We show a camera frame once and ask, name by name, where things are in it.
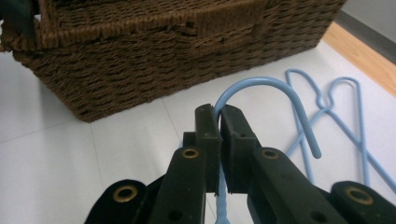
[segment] floor tile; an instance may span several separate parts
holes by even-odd
[[[83,223],[102,194],[89,124],[0,144],[0,223]]]
[[[0,142],[74,119],[32,71],[0,54]]]
[[[216,222],[216,207],[212,207],[212,205],[207,201],[209,197],[214,197],[212,194],[206,194],[206,206],[205,206],[205,223],[211,224]]]
[[[105,187],[125,178],[151,183],[180,144],[161,99],[100,119],[92,132]]]

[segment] hanger hook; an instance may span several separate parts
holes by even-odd
[[[312,79],[312,77],[309,76],[303,70],[296,69],[296,68],[291,68],[291,69],[288,69],[285,72],[286,82],[288,83],[289,86],[291,86],[291,78],[290,78],[291,73],[298,74],[298,75],[300,75],[300,76],[305,78],[305,80],[308,82],[308,84],[311,86],[311,88],[314,90],[315,94],[317,95],[316,103],[317,103],[317,106],[320,109],[332,109],[334,107],[334,102],[332,100],[330,100],[329,105],[325,105],[325,104],[322,103],[322,100],[324,99],[324,97],[323,97],[323,94],[322,94],[321,90],[319,89],[319,87],[315,83],[314,79]]]
[[[242,89],[252,87],[252,86],[271,86],[283,91],[291,100],[297,116],[303,126],[303,130],[308,141],[308,145],[311,148],[312,155],[314,158],[319,159],[321,157],[321,152],[318,146],[318,142],[314,136],[314,133],[309,125],[308,117],[305,114],[303,104],[297,93],[285,82],[273,78],[273,77],[249,77],[241,81],[236,82],[230,88],[228,88],[218,99],[215,104],[215,115],[219,119],[220,110],[226,105],[227,101],[237,92]]]

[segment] woven texture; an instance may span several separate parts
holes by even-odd
[[[91,122],[315,47],[345,0],[39,0],[1,47]]]

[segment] wooden floor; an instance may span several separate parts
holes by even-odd
[[[396,65],[351,35],[336,23],[332,23],[323,40],[396,97]]]

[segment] clamp jaw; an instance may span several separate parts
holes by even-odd
[[[37,0],[1,0],[0,20],[16,31],[35,40],[35,18],[39,14]]]
[[[145,186],[110,186],[85,223],[204,223],[205,194],[219,194],[222,164],[229,193],[247,194],[254,223],[394,223],[396,207],[372,189],[345,181],[330,193],[313,186],[281,151],[262,147],[242,111],[226,105],[221,129],[211,105],[195,110],[166,174]]]

